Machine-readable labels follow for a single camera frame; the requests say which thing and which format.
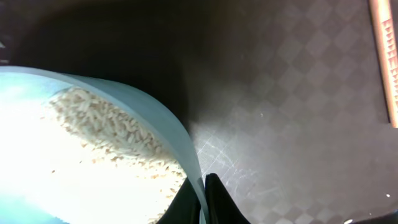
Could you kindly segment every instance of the plastic container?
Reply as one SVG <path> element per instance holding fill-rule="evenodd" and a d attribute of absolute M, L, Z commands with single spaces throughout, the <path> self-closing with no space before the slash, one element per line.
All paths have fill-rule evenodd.
<path fill-rule="evenodd" d="M 16 117 L 12 117 L 18 114 L 16 113 L 18 111 L 34 116 L 35 106 L 58 91 L 71 86 L 79 86 L 112 102 L 152 131 L 171 150 L 187 173 L 201 204 L 201 222 L 204 223 L 203 217 L 208 220 L 208 207 L 201 170 L 190 136 L 180 121 L 164 105 L 143 91 L 122 83 L 97 78 L 67 75 L 36 68 L 0 67 L 0 122 L 16 119 Z M 32 110 L 26 111 L 21 105 L 29 105 Z M 3 133 L 0 134 L 4 136 L 8 130 L 5 125 L 1 126 L 0 131 Z M 10 203 L 8 199 L 1 197 L 2 195 L 12 195 L 10 190 L 13 191 L 10 188 L 0 187 L 0 192 L 2 192 L 0 193 L 0 210 L 6 209 L 4 203 Z"/>

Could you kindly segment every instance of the copper-colored bar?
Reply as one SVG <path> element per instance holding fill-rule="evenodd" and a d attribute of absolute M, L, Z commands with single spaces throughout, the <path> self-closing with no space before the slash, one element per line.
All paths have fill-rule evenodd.
<path fill-rule="evenodd" d="M 398 58 L 389 0 L 369 0 L 391 124 L 398 128 Z"/>

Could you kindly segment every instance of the rice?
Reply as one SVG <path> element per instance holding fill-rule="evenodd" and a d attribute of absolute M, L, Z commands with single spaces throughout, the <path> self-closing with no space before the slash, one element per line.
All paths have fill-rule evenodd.
<path fill-rule="evenodd" d="M 34 200 L 65 222 L 156 223 L 186 179 L 150 131 L 81 88 L 52 97 L 41 125 L 49 134 L 41 153 L 52 162 Z"/>

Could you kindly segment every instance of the pile of rice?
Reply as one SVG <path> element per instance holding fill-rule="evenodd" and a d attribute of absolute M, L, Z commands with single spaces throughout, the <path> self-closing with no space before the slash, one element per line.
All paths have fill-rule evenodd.
<path fill-rule="evenodd" d="M 40 131 L 45 175 L 30 200 L 65 222 L 156 223 L 186 178 L 150 131 L 81 88 L 50 99 Z"/>

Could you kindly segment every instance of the light blue bowl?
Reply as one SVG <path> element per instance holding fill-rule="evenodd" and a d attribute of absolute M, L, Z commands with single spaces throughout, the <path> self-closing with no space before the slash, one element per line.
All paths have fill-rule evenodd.
<path fill-rule="evenodd" d="M 202 222 L 203 216 L 209 220 L 199 161 L 187 130 L 170 110 L 143 91 L 97 78 L 5 66 L 0 67 L 0 110 L 21 101 L 44 102 L 56 92 L 71 86 L 79 86 L 112 102 L 152 131 L 171 150 L 187 173 L 201 203 Z M 24 203 L 23 198 L 7 192 L 0 192 L 0 222 L 4 221 L 1 219 L 7 219 L 6 223 L 62 223 Z"/>

